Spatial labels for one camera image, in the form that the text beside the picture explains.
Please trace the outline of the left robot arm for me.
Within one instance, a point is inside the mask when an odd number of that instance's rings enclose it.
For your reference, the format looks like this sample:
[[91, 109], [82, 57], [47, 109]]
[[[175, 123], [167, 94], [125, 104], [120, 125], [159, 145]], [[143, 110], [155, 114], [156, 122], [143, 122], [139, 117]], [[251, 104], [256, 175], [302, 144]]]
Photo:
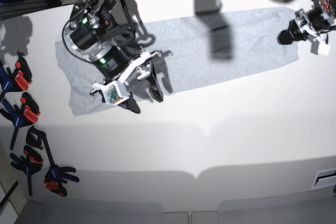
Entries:
[[328, 55], [331, 44], [329, 32], [335, 31], [335, 0], [314, 0], [309, 11], [300, 9], [289, 22], [286, 30], [278, 35], [281, 45], [290, 45], [297, 41], [311, 39], [316, 45], [316, 54]]

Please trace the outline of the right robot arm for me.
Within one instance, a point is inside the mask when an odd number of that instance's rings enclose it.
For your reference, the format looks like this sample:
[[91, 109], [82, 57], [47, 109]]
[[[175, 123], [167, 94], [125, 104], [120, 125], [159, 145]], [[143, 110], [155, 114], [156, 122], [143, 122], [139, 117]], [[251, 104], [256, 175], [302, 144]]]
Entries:
[[103, 82], [91, 84], [90, 95], [100, 94], [102, 102], [133, 113], [141, 112], [127, 87], [133, 80], [149, 83], [151, 98], [164, 99], [153, 60], [161, 52], [140, 50], [129, 55], [136, 29], [125, 0], [77, 0], [62, 29], [65, 49], [75, 58], [95, 66]]

